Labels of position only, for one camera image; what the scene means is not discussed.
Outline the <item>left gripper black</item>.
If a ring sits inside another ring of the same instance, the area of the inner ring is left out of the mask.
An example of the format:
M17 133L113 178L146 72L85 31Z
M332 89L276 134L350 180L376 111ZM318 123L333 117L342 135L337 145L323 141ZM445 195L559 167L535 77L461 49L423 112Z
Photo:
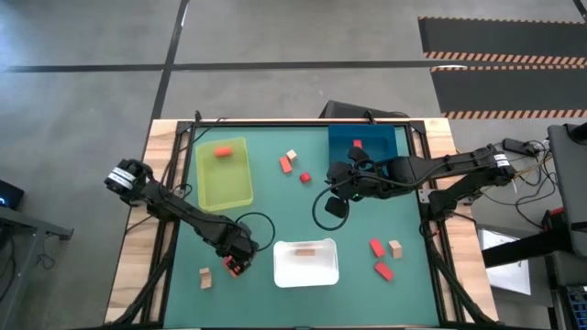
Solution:
M231 269L227 264L223 264L224 269L232 278L245 272L250 266L252 258L257 253L257 243L252 239L246 239L238 235L238 227L235 222L225 222L216 225L216 237L214 238L213 247L219 257L232 256L237 260L237 272Z

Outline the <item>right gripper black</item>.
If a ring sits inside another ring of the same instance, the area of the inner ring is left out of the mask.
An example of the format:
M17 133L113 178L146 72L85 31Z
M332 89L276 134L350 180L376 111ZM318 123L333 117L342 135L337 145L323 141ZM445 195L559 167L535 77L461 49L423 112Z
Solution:
M348 216L349 206L346 200L358 201L360 198L372 197L385 199L387 187L374 173L355 169L352 165L337 161L331 163L327 171L330 191L337 197L329 197L325 210L338 218Z

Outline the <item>green table mat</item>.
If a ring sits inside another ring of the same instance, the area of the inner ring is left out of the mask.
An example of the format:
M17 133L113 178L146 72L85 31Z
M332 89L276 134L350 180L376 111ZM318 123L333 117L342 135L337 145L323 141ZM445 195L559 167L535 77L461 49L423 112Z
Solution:
M261 245L251 266L232 278L215 251L188 225L178 235L172 283L164 324L168 328L310 327L351 325L437 325L426 247L418 227L414 194L388 200L365 199L350 208L342 222L328 214L327 129L321 126L216 127L205 141L245 138L249 152L253 201L227 211L247 224ZM280 158L293 149L293 170L284 173ZM302 183L308 172L312 180ZM275 242L331 238L338 250L338 283L332 286L280 288L273 279ZM370 240L386 250L376 258ZM397 240L403 256L393 258ZM374 268L383 262L394 277L385 280ZM209 268L212 287L200 288L199 269Z

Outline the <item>white plastic bin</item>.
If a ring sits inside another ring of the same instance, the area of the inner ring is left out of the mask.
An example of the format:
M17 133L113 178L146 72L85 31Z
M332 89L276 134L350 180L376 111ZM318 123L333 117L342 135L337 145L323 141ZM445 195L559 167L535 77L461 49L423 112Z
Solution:
M296 256L297 249L314 249L314 256ZM332 286L338 283L338 250L331 238L273 245L273 278L280 288Z

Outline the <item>blue plastic bin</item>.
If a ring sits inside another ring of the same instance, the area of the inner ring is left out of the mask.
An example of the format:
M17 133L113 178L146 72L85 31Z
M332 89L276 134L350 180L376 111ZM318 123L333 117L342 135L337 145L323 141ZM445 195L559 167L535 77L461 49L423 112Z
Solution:
M329 162L348 162L349 150L356 140L372 160L387 160L398 155L394 126L333 125L328 128Z

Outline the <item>translucent yellow plastic bin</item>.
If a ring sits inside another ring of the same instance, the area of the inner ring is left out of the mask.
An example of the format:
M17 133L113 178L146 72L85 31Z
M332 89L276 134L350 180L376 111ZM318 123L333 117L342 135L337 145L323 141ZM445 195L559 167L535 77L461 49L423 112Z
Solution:
M217 158L214 150L231 147ZM253 201L247 140L243 137L205 142L195 148L198 205L207 212L249 206Z

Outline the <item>black box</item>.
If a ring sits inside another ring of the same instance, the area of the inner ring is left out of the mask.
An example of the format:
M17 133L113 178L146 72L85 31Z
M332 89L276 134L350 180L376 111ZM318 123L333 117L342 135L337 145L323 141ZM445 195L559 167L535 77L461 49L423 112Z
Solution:
M348 104L329 100L319 118L409 118L409 115L397 111L383 111L366 106Z

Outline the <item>white paper sheet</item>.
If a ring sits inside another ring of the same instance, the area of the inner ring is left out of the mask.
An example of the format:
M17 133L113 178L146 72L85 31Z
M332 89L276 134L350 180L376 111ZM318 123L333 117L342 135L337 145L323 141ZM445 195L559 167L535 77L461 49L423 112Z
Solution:
M517 240L517 237L504 235L487 229L479 229L478 237L482 249L493 248ZM527 259L502 266L486 268L486 271L492 287L524 295L531 294L531 282Z

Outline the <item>black power strip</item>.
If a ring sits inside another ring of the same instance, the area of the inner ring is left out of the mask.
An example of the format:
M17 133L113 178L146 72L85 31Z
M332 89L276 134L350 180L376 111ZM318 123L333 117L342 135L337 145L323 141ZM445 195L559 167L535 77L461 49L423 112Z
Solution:
M502 149L528 157L535 157L540 152L540 150L532 142L521 141L508 137L502 141Z

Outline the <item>black stand leg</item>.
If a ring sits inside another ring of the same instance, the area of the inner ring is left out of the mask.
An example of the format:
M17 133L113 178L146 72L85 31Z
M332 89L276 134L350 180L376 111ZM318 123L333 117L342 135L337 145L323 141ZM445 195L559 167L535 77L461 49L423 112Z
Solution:
M524 259L544 257L556 251L572 252L570 234L564 230L550 230L518 239L482 251L486 268L503 266Z

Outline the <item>black hazard-striped floor mat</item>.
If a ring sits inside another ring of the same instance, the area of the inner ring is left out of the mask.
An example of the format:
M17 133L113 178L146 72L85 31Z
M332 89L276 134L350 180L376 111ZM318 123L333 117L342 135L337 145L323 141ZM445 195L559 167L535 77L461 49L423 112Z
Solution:
M587 65L587 24L421 16L418 27L429 59Z
M587 118L583 65L435 67L430 74L448 119Z

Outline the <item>grey metal desk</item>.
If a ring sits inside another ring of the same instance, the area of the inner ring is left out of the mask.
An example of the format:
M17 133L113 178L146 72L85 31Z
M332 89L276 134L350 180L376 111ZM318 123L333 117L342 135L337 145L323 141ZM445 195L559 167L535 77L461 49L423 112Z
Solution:
M46 237L70 240L72 228L54 225L45 220L0 207L0 256L10 247L6 268L9 276L1 289L0 270L0 330L10 330L16 321L31 271L42 253Z

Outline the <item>red and black clamp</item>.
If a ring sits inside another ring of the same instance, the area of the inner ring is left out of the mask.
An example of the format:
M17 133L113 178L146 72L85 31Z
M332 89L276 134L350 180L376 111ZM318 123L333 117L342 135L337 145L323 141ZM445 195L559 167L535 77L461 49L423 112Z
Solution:
M563 229L567 225L564 208L560 207L553 210L546 210L541 225L544 231Z

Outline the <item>grey equipment case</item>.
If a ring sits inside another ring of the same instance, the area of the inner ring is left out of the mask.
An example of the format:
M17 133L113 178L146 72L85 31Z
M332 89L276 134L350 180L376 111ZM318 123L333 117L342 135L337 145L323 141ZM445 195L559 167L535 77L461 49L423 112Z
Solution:
M587 257L587 121L548 127L573 252Z

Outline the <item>black electronic device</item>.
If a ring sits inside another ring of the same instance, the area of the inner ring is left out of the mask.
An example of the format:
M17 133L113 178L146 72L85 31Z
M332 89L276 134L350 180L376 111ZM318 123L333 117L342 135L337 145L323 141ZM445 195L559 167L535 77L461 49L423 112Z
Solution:
M0 207L18 210L24 194L22 189L0 180Z

